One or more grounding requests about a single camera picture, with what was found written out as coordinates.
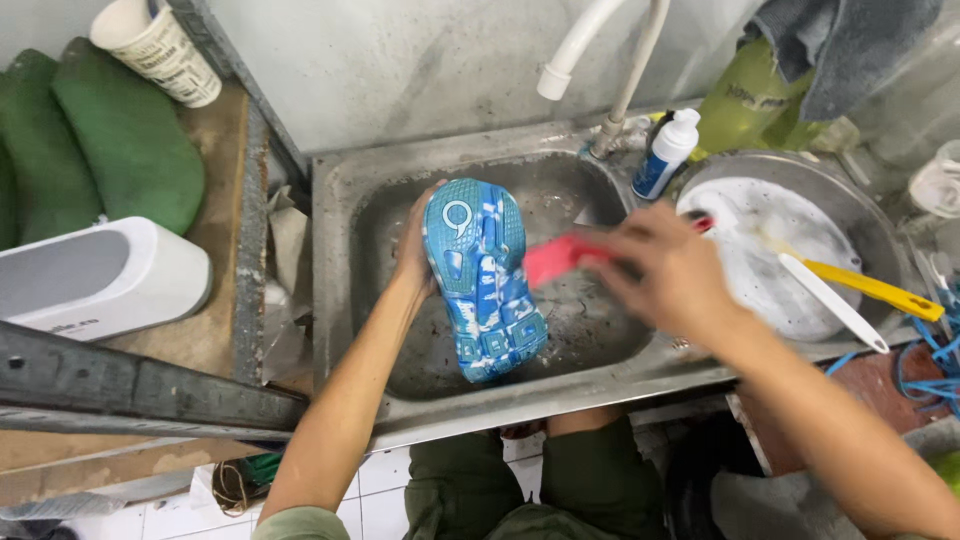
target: sneaker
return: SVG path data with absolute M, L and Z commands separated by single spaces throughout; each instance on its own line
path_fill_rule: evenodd
M 423 246 L 467 380 L 495 379 L 546 344 L 546 321 L 521 266 L 520 209 L 506 189 L 473 178 L 441 186 L 423 214 Z

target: sink basin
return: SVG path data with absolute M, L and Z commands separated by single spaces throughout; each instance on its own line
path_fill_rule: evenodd
M 627 132 L 652 111 L 628 114 Z M 506 187 L 523 213 L 528 245 L 569 231 L 584 210 L 600 225 L 615 225 L 636 208 L 630 180 L 639 152 L 598 161 L 584 151 L 600 120 L 551 122 L 315 158 L 317 389 L 390 278 L 408 209 L 436 181 L 472 177 Z M 659 402 L 734 377 L 712 359 L 691 359 L 691 351 L 674 347 L 670 336 L 631 319 L 583 272 L 550 283 L 535 293 L 535 300 L 549 327 L 545 348 L 499 380 L 472 384 L 457 367 L 442 301 L 428 299 L 387 381 L 370 450 L 599 405 Z M 890 345 L 916 335 L 901 322 L 893 321 L 896 327 L 884 334 Z M 864 350 L 848 334 L 792 345 L 811 361 Z
M 350 250 L 354 332 L 360 330 L 394 271 L 396 238 L 414 201 L 438 180 L 462 177 L 502 185 L 514 195 L 523 211 L 528 246 L 568 231 L 587 207 L 611 226 L 627 216 L 610 176 L 585 155 L 572 152 L 474 163 L 383 184 L 356 210 L 355 246 Z M 400 350 L 387 393 L 430 400 L 605 366 L 630 357 L 651 334 L 584 272 L 535 291 L 534 299 L 546 317 L 550 340 L 536 358 L 488 384 L 464 379 L 444 302 L 439 297 L 427 299 Z

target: green pants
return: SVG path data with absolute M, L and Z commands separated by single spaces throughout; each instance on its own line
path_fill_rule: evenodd
M 480 540 L 524 505 L 492 431 L 410 449 L 407 538 Z M 621 538 L 664 537 L 660 477 L 636 451 L 626 417 L 543 444 L 540 500 Z

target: paper cup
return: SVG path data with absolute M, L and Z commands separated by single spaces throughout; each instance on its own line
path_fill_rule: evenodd
M 191 109 L 213 103 L 223 88 L 170 6 L 151 19 L 147 0 L 116 0 L 93 19 L 90 41 Z

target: shoe logo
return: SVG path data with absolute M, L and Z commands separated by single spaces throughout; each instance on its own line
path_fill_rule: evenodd
M 453 223 L 453 220 L 450 219 L 450 211 L 457 207 L 463 207 L 463 209 L 467 211 L 467 217 L 462 223 Z M 467 231 L 467 226 L 469 226 L 471 219 L 473 219 L 473 210 L 463 201 L 450 201 L 444 207 L 444 223 L 446 223 L 450 229 L 457 232 L 457 238 L 463 236 Z

